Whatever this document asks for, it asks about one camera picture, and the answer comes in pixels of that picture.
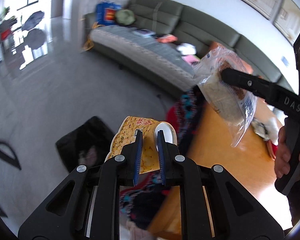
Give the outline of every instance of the bread in plastic bag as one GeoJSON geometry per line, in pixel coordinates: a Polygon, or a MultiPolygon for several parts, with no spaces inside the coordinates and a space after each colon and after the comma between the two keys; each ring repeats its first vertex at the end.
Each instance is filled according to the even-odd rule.
{"type": "Polygon", "coordinates": [[[223,82],[221,72],[226,68],[247,73],[236,53],[218,46],[194,66],[194,81],[207,102],[227,122],[233,138],[231,146],[235,147],[253,119],[257,97],[223,82]]]}

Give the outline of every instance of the green hat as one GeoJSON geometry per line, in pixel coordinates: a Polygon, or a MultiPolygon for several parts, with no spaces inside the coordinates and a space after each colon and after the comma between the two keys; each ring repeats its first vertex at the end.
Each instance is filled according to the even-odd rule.
{"type": "Polygon", "coordinates": [[[117,23],[122,25],[131,25],[136,20],[133,11],[128,9],[118,10],[115,13],[115,19],[117,23]]]}

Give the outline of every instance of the silver screw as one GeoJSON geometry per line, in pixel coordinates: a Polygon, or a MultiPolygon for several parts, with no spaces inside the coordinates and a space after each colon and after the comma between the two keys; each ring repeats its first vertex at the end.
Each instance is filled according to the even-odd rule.
{"type": "Polygon", "coordinates": [[[183,162],[185,159],[186,159],[186,158],[185,158],[183,155],[177,155],[177,156],[175,157],[175,160],[176,160],[177,162],[183,162]]]}
{"type": "Polygon", "coordinates": [[[214,171],[216,172],[223,172],[223,167],[220,165],[216,165],[213,167],[214,171]]]}
{"type": "Polygon", "coordinates": [[[117,162],[123,162],[124,161],[124,156],[119,154],[119,155],[116,155],[114,157],[114,159],[117,161],[117,162]]]}
{"type": "Polygon", "coordinates": [[[77,172],[84,172],[86,171],[87,167],[84,165],[80,165],[77,167],[77,172]]]}

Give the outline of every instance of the tiled floor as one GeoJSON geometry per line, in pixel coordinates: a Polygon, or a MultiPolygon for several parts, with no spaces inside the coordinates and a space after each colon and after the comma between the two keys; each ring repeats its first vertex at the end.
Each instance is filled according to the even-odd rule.
{"type": "Polygon", "coordinates": [[[0,64],[0,140],[11,144],[22,167],[0,160],[0,206],[14,233],[67,176],[54,145],[59,138],[94,115],[114,132],[127,115],[164,120],[157,95],[167,109],[174,103],[112,60],[74,51],[68,21],[44,18],[37,27],[46,35],[43,46],[31,51],[24,41],[0,64]]]}

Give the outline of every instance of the green leather sofa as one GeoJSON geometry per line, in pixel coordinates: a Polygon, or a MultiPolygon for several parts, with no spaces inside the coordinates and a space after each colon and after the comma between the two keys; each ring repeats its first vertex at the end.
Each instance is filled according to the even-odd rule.
{"type": "MultiPolygon", "coordinates": [[[[280,70],[260,49],[214,17],[172,0],[132,0],[129,9],[136,16],[135,27],[155,30],[157,34],[173,34],[178,38],[176,44],[184,42],[194,45],[198,57],[206,55],[211,42],[217,41],[235,51],[242,60],[250,64],[254,71],[253,75],[260,75],[292,91],[280,70]]],[[[85,15],[87,34],[94,22],[94,13],[85,15]]],[[[94,42],[93,49],[140,74],[176,98],[183,92],[156,73],[101,43],[94,42]]]]}

